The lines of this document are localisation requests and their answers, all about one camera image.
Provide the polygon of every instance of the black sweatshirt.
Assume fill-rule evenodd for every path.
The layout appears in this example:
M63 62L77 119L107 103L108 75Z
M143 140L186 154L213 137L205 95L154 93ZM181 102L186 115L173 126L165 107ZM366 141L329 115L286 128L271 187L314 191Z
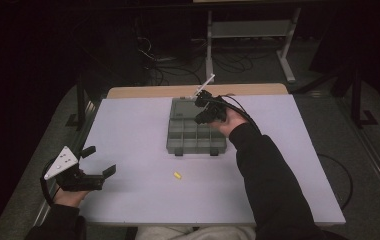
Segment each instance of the black sweatshirt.
M256 239L325 239L315 225L293 172L266 135L244 123L229 136L237 149L237 166L257 224ZM53 205L46 220L26 240L74 240L79 209Z

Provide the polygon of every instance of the desk in background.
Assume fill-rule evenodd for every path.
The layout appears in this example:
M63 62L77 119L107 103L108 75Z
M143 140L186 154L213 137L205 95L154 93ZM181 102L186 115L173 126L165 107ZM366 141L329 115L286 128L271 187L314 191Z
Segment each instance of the desk in background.
M225 154L175 157L166 150L172 97L196 86L115 88L102 101L86 146L96 153L81 162L91 174L117 164L104 189L83 201L89 222L135 225L254 225L243 179L228 142ZM234 93L282 151L295 173L317 224L345 219L313 149L292 95L281 84L209 85ZM182 175L178 180L173 176Z

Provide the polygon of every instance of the beige pants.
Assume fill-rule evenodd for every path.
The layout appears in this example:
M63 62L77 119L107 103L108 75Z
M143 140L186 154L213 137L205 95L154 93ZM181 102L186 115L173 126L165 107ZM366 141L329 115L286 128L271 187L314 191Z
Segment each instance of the beige pants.
M136 240L254 240L250 227L139 227Z

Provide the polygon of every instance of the gray floor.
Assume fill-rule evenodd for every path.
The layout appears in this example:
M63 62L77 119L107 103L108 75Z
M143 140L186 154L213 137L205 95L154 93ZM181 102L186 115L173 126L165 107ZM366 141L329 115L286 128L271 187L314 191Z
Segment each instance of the gray floor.
M288 84L285 81L274 52L278 45L279 43L274 40L265 41L262 47L257 49L258 52L250 55L253 58L251 59L253 67L241 73L230 73L214 64L215 84L277 82L285 84L288 90L293 90L321 76L308 70L318 46L317 41L295 40L293 42L288 59L297 79L294 84ZM240 68L241 65L230 61L230 58L239 59L239 56L243 55L239 53L238 55L214 56L220 61L226 63L228 61L232 66ZM202 57L196 58L192 66L185 66L185 68L197 70L200 61L203 61ZM250 67L249 62L243 64L246 68ZM205 75L204 69L202 63L202 67L196 71L196 75L201 79ZM170 85L198 84L194 74L177 76L184 73L176 69L168 71L174 73L174 75L164 74L164 78ZM335 99L329 96L328 90L332 83L329 81L308 94L295 96L316 151L344 164L354 180L353 197L343 211L347 223L326 229L349 239L380 239L380 178L373 168L370 155L358 137L359 132L365 134L380 157L380 96L367 84L363 85L362 108L370 110L379 124L357 130L348 120L348 110L344 109L349 101L346 98ZM71 144L79 134L75 128L65 126L70 114L74 113L76 113L75 89L71 89L59 104L52 122L0 219L0 239L23 239L33 225L43 203L38 182L43 165L47 159L56 155L62 146ZM343 203L349 192L346 173L327 157L320 157L320 161L336 198ZM90 226L88 239L120 240L124 239L125 231L126 228L122 227Z

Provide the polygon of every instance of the yellow object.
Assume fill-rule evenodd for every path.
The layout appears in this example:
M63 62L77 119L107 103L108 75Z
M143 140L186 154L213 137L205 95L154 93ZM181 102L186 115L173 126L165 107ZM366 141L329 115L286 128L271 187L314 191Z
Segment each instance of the yellow object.
M181 179L181 175L178 172L174 172L174 177L177 179Z

